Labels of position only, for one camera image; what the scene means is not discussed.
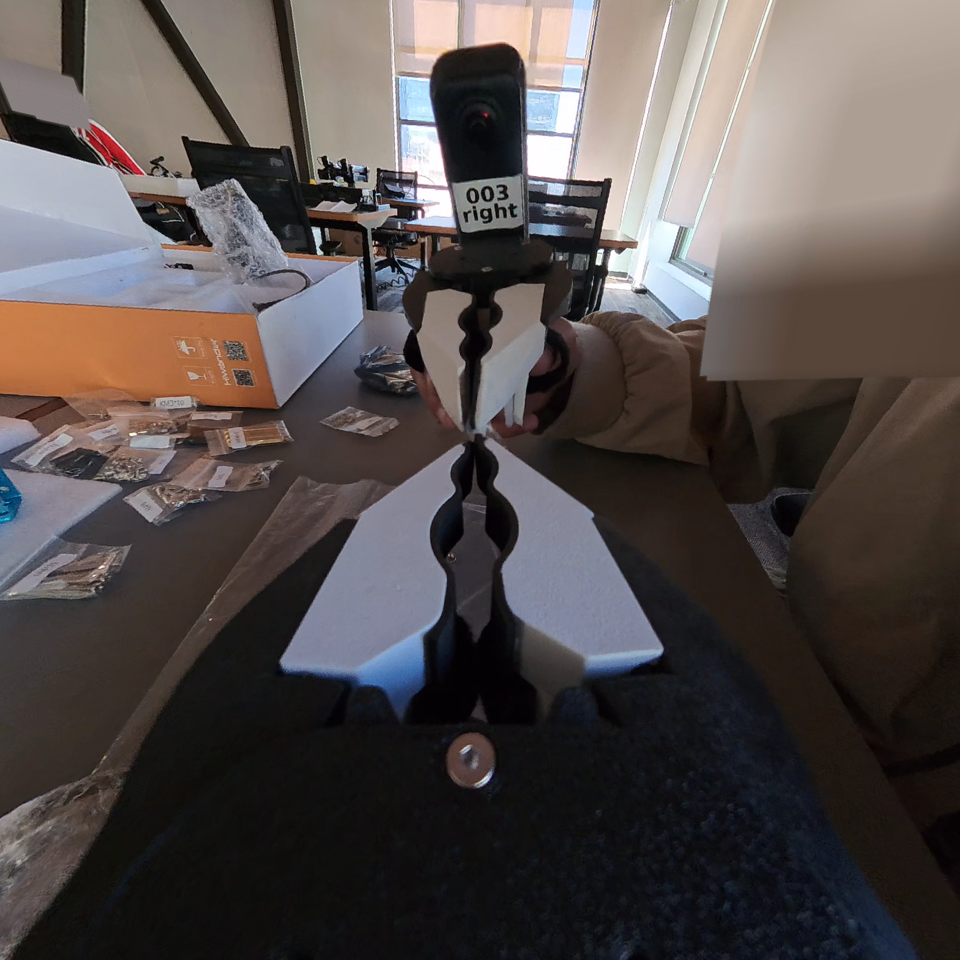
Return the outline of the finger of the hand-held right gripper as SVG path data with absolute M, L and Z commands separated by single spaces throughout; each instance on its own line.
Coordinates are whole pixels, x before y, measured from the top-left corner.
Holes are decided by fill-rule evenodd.
M 487 434 L 501 412 L 507 426 L 522 421 L 530 372 L 545 350 L 545 288 L 544 283 L 518 283 L 492 295 L 490 315 L 499 320 L 489 331 L 490 346 L 479 360 L 475 433 Z
M 481 328 L 475 295 L 454 289 L 426 294 L 416 341 L 440 405 L 459 430 L 473 436 L 478 432 L 481 379 Z

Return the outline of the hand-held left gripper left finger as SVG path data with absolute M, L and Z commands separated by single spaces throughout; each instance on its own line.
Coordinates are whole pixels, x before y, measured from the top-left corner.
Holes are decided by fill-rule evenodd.
M 361 514 L 280 659 L 285 673 L 377 687 L 399 719 L 470 717 L 474 649 L 457 629 L 448 554 L 473 471 L 473 447 L 455 446 Z

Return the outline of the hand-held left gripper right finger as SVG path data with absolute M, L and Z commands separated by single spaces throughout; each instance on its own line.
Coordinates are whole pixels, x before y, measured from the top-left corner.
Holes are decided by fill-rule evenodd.
M 478 440 L 474 453 L 499 551 L 477 642 L 487 720 L 533 723 L 560 691 L 658 660 L 663 644 L 594 513 L 499 444 Z

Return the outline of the person's right forearm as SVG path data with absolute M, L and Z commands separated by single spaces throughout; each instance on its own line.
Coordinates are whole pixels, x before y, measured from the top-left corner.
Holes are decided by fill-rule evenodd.
M 710 381 L 700 375 L 707 318 L 667 328 L 594 313 L 569 401 L 544 431 L 595 448 L 706 466 L 727 502 L 812 488 L 849 420 L 860 379 Z

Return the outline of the person's right hand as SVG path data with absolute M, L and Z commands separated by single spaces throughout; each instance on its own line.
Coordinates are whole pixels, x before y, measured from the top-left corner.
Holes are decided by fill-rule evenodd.
M 509 426 L 505 413 L 499 413 L 490 424 L 490 429 L 498 437 L 510 439 L 523 434 L 536 434 L 546 430 L 565 411 L 570 400 L 574 376 L 582 360 L 582 349 L 578 343 L 578 328 L 566 318 L 555 318 L 549 329 L 557 332 L 566 343 L 568 350 L 568 369 L 562 382 L 552 389 L 528 393 L 525 396 L 525 408 L 522 420 Z M 447 429 L 456 429 L 456 424 L 443 408 L 438 393 L 428 374 L 411 369 L 412 378 L 424 403 L 435 419 Z

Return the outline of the window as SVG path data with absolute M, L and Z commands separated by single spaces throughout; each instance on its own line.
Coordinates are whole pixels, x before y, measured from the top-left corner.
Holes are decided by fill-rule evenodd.
M 396 129 L 400 169 L 417 174 L 417 192 L 437 201 L 434 213 L 450 214 L 448 180 L 429 98 L 429 78 L 399 74 L 395 66 L 393 3 L 392 58 L 395 78 Z M 597 2 L 594 2 L 588 63 L 582 83 L 573 88 L 529 85 L 526 78 L 527 162 L 529 173 L 565 178 L 573 169 L 580 134 L 583 98 L 594 41 Z

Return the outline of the black office chair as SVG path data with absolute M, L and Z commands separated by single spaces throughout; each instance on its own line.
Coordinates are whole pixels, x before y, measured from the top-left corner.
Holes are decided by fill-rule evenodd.
M 376 190 L 381 201 L 396 209 L 397 216 L 386 220 L 378 229 L 371 232 L 373 245 L 382 249 L 385 256 L 375 261 L 375 270 L 385 267 L 398 274 L 401 282 L 407 284 L 410 278 L 409 271 L 398 258 L 397 251 L 402 247 L 415 245 L 419 241 L 417 234 L 408 231 L 405 225 L 416 218 L 416 212 L 410 213 L 409 208 L 402 206 L 401 201 L 417 198 L 418 174 L 401 171 L 377 169 Z
M 290 147 L 232 146 L 182 137 L 200 188 L 236 180 L 288 254 L 315 256 L 316 242 Z
M 612 187 L 602 181 L 528 176 L 529 234 L 543 239 L 573 277 L 566 318 L 581 321 L 595 300 L 596 257 Z

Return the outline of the beige roller blind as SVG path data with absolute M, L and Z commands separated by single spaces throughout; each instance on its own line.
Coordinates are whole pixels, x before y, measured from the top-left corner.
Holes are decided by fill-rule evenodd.
M 744 77 L 766 18 L 767 1 L 728 1 L 661 218 L 692 228 L 721 155 Z
M 503 42 L 529 86 L 573 89 L 589 63 L 594 1 L 394 1 L 392 26 L 398 74 L 428 77 L 449 50 Z

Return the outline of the large clear plastic bag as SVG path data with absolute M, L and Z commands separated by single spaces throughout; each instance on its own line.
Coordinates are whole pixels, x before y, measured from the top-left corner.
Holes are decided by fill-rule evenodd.
M 82 857 L 100 833 L 157 716 L 216 632 L 337 522 L 358 519 L 392 490 L 391 485 L 374 479 L 334 485 L 298 477 L 179 644 L 99 767 L 81 780 L 22 803 L 2 818 L 2 870 L 17 870 L 51 847 L 54 872 L 69 871 L 67 848 L 74 844 Z

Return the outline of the wooden table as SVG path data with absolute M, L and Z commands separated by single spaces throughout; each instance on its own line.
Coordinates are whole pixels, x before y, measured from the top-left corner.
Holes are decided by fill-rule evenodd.
M 334 211 L 307 206 L 307 216 L 322 229 L 359 234 L 362 241 L 363 286 L 366 309 L 378 310 L 377 267 L 374 258 L 373 232 L 382 227 L 398 210 L 381 204 L 377 210 Z
M 419 236 L 429 237 L 428 254 L 432 255 L 441 248 L 441 237 L 455 238 L 457 231 L 452 217 L 426 217 L 417 219 L 407 225 L 407 229 Z M 532 232 L 547 240 L 558 249 L 566 250 L 571 243 L 584 233 L 581 227 L 571 225 L 554 225 L 535 223 Z M 593 284 L 591 288 L 590 310 L 599 309 L 603 299 L 609 267 L 613 254 L 623 254 L 636 250 L 638 241 L 626 233 L 614 229 L 603 228 L 598 241 L 598 256 L 594 258 Z

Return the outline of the pile of labelled screw bags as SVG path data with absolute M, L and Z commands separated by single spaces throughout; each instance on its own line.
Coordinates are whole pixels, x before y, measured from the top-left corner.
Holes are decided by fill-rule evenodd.
M 293 441 L 280 420 L 246 424 L 242 412 L 202 409 L 189 394 L 140 402 L 122 390 L 100 389 L 70 395 L 65 403 L 73 412 L 66 424 L 10 450 L 8 469 L 131 486 L 124 503 L 152 526 L 225 496 L 267 488 L 280 460 L 228 456 Z M 72 528 L 2 583 L 3 603 L 102 594 L 131 546 L 67 538 Z

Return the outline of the bubble wrap bag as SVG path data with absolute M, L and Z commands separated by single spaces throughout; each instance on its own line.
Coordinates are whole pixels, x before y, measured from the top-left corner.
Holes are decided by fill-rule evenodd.
M 203 188 L 186 202 L 234 282 L 250 282 L 287 269 L 278 238 L 236 179 Z

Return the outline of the orange and white cardboard box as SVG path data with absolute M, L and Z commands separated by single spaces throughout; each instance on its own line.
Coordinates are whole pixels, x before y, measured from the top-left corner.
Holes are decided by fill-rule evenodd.
M 235 283 L 163 247 L 106 167 L 2 140 L 1 188 L 2 394 L 278 409 L 362 320 L 353 259 Z

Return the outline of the person's beige jacket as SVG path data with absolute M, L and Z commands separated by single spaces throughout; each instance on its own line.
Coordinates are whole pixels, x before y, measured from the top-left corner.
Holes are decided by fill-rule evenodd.
M 793 536 L 791 612 L 958 888 L 959 380 L 867 378 Z

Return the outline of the red and white board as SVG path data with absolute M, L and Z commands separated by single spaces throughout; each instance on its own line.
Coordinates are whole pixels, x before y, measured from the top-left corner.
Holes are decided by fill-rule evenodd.
M 87 127 L 75 127 L 74 133 L 89 146 L 107 167 L 119 174 L 146 176 L 144 169 L 129 152 L 96 121 L 90 120 Z

